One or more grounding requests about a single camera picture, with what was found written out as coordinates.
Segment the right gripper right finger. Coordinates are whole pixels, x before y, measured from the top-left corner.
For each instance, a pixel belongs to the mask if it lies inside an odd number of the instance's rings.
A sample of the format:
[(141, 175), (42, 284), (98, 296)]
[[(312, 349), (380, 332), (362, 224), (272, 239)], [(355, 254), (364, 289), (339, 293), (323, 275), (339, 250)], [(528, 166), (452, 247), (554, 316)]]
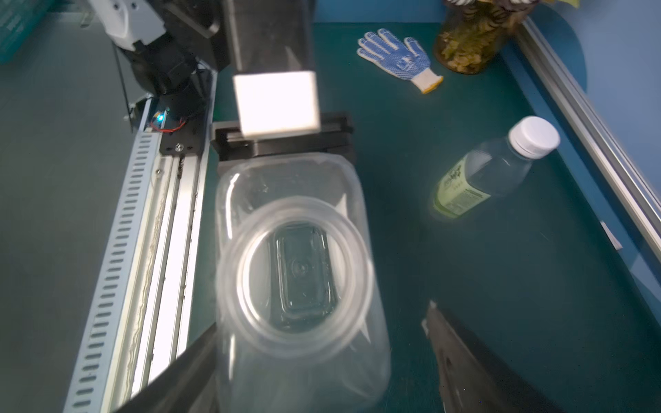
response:
[(422, 326), (437, 359), (444, 411), (562, 411), (433, 300)]

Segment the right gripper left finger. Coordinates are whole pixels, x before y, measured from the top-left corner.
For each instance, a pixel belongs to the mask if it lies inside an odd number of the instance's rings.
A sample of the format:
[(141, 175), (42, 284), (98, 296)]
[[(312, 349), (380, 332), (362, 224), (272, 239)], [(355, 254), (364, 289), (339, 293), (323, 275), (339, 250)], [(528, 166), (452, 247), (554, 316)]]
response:
[(217, 328), (212, 325), (118, 411), (217, 412), (216, 344)]

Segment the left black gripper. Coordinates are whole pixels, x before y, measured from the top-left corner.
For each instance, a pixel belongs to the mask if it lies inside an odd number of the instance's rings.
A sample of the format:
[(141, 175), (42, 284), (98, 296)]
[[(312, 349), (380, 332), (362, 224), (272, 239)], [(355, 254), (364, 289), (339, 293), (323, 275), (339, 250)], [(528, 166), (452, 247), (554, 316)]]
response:
[(247, 139), (237, 120), (219, 121), (213, 123), (211, 146), (218, 153), (220, 162), (321, 152), (340, 155), (355, 163), (353, 132), (351, 118), (346, 112), (323, 113), (318, 133), (269, 139)]

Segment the square clear bottle white label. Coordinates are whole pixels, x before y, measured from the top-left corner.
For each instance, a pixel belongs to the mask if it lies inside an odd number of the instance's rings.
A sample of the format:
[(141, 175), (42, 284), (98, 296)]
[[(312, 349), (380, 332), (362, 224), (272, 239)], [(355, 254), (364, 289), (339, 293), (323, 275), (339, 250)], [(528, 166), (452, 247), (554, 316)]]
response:
[(363, 189), (325, 153), (255, 158), (215, 211), (223, 412), (359, 412), (391, 376)]

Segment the round clear bottle green label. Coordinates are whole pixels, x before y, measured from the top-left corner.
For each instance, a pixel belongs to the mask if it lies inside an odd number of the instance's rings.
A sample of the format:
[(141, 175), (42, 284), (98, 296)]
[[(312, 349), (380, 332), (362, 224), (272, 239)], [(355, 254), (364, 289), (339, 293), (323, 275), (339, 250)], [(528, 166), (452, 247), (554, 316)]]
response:
[(492, 198), (504, 197), (523, 182), (533, 162), (507, 138), (485, 141), (441, 177), (432, 193), (432, 211), (455, 220)]

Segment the white cap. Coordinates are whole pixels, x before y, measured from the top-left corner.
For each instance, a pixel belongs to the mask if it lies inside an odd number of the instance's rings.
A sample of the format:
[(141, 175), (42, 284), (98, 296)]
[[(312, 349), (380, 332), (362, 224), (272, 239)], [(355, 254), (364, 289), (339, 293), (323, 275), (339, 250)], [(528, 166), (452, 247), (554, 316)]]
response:
[(556, 128), (549, 121), (537, 116), (521, 119), (509, 131), (508, 139), (519, 155), (532, 160), (545, 158), (560, 145)]

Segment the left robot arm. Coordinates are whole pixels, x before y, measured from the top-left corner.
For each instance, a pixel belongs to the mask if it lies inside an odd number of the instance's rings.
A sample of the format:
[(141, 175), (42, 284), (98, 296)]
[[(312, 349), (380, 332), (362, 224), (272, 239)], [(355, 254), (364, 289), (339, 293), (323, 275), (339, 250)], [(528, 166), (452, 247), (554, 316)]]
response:
[(223, 162), (321, 152), (355, 159), (353, 127), (318, 105), (313, 1), (94, 1), (139, 85), (170, 112), (165, 155), (200, 154), (210, 72), (232, 67), (239, 118), (210, 127)]

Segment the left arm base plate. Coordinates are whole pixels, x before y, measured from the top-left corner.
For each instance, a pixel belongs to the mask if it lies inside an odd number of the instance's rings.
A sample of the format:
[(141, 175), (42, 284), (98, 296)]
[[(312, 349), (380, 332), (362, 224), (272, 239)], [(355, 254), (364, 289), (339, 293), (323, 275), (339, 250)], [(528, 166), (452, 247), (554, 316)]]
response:
[(161, 134), (159, 151), (164, 156), (203, 153), (207, 138), (208, 115), (212, 112), (212, 85), (215, 72), (198, 67), (182, 89), (158, 98), (150, 121)]

